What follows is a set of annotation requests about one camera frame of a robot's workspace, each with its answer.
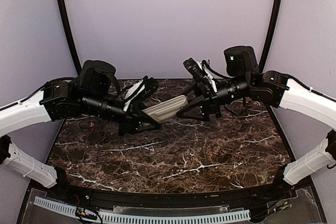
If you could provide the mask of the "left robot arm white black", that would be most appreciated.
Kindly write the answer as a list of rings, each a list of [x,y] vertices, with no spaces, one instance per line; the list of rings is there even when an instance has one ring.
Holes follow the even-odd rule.
[[[116,68],[104,61],[87,60],[75,78],[46,82],[31,95],[1,108],[1,165],[52,188],[63,201],[74,197],[66,172],[48,166],[20,150],[9,133],[46,122],[80,115],[92,115],[118,124],[118,135],[160,129],[160,123],[147,115],[143,101],[158,83],[145,76],[130,87],[125,97],[115,77]]]

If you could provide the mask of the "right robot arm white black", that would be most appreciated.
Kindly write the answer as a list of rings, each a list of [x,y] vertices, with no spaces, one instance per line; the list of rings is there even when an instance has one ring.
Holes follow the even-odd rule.
[[[273,200],[287,193],[288,187],[323,167],[335,167],[335,99],[297,78],[277,71],[260,72],[254,49],[251,46],[235,46],[224,50],[228,77],[216,81],[216,74],[209,63],[190,58],[183,65],[193,76],[195,83],[186,94],[194,92],[195,99],[181,108],[176,116],[182,119],[209,121],[211,114],[221,117],[220,107],[238,99],[251,98],[274,108],[299,112],[329,127],[324,140],[298,160],[278,169],[268,195]]]

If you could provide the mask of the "grey remote control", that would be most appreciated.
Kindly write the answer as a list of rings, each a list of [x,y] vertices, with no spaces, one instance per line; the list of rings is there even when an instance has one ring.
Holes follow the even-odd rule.
[[[149,107],[143,112],[152,119],[161,123],[176,116],[176,113],[188,104],[185,95],[179,95],[160,104]]]

